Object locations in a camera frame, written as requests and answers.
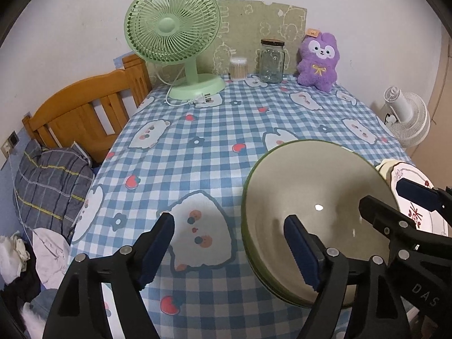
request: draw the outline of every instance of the white cloth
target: white cloth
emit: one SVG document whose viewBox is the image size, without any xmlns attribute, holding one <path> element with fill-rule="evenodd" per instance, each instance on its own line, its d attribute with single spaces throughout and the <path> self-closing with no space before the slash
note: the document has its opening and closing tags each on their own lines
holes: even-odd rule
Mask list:
<svg viewBox="0 0 452 339">
<path fill-rule="evenodd" d="M 27 269 L 30 254 L 16 232 L 11 237 L 0 236 L 0 274 L 6 284 L 11 284 Z"/>
<path fill-rule="evenodd" d="M 36 272 L 46 289 L 58 289 L 67 269 L 69 244 L 57 232 L 47 228 L 33 230 Z"/>
</svg>

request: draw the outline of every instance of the fan base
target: fan base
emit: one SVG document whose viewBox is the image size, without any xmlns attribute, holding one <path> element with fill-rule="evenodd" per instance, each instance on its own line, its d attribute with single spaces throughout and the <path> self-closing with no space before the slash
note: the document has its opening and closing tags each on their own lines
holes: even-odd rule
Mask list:
<svg viewBox="0 0 452 339">
<path fill-rule="evenodd" d="M 226 87 L 223 78 L 214 74 L 198 74 L 198 82 L 188 84 L 186 78 L 178 79 L 169 91 L 169 97 L 179 101 L 195 99 L 200 95 L 214 95 Z"/>
</svg>

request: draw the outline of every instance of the white wall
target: white wall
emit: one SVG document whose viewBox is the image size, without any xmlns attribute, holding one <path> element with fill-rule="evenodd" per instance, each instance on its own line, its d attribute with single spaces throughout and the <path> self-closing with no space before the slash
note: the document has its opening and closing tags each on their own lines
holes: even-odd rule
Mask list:
<svg viewBox="0 0 452 339">
<path fill-rule="evenodd" d="M 399 85 L 426 101 L 433 89 L 441 23 L 424 0 L 262 0 L 308 9 L 307 27 L 336 35 L 339 82 L 367 105 Z M 25 113 L 70 83 L 114 69 L 129 51 L 132 0 L 33 0 L 0 48 L 0 140 Z"/>
</svg>

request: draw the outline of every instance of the wall outlet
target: wall outlet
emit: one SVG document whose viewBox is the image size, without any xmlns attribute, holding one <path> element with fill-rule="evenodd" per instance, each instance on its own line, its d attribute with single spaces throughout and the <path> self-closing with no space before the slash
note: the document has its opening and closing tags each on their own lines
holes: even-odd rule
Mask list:
<svg viewBox="0 0 452 339">
<path fill-rule="evenodd" d="M 13 133 L 10 135 L 10 137 L 8 138 L 8 141 L 11 144 L 11 148 L 15 148 L 15 146 L 17 145 L 17 143 L 19 143 L 19 137 L 17 136 L 16 132 L 13 131 Z"/>
<path fill-rule="evenodd" d="M 3 145 L 1 146 L 1 152 L 3 153 L 3 155 L 5 156 L 6 159 L 8 159 L 8 157 L 10 156 L 10 152 L 12 150 L 12 146 L 10 144 L 9 140 L 6 140 Z"/>
</svg>

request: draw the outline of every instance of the blue checkered tablecloth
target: blue checkered tablecloth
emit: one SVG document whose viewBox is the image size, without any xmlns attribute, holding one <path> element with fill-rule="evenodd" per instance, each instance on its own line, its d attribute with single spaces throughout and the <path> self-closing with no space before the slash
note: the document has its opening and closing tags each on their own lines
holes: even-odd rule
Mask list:
<svg viewBox="0 0 452 339">
<path fill-rule="evenodd" d="M 187 247 L 188 255 L 180 246 L 170 248 L 154 282 L 141 292 L 162 338 L 298 335 L 309 311 L 280 301 L 262 286 L 240 233 L 243 185 L 267 150 L 293 138 L 323 139 L 373 165 L 384 158 L 410 160 L 376 115 L 343 87 L 325 94 L 301 87 L 294 78 L 264 85 L 254 79 L 228 82 L 207 103 L 213 107 L 205 108 L 170 107 L 164 102 L 167 87 L 152 91 L 118 137 L 87 196 L 72 258 L 78 253 L 111 255 L 132 245 L 165 210 L 176 218 L 196 201 L 215 209 L 211 235 L 221 228 L 223 234 L 213 241 L 198 237 Z M 202 208 L 196 209 L 182 216 L 183 223 L 197 226 Z M 200 228 L 209 229 L 209 219 L 203 223 Z M 226 245 L 221 252 L 215 247 L 213 255 L 222 254 L 218 261 L 212 254 L 194 257 L 214 246 L 216 238 Z M 112 293 L 107 286 L 103 293 L 114 338 L 122 338 Z M 345 310 L 336 333 L 345 330 L 348 319 Z"/>
</svg>

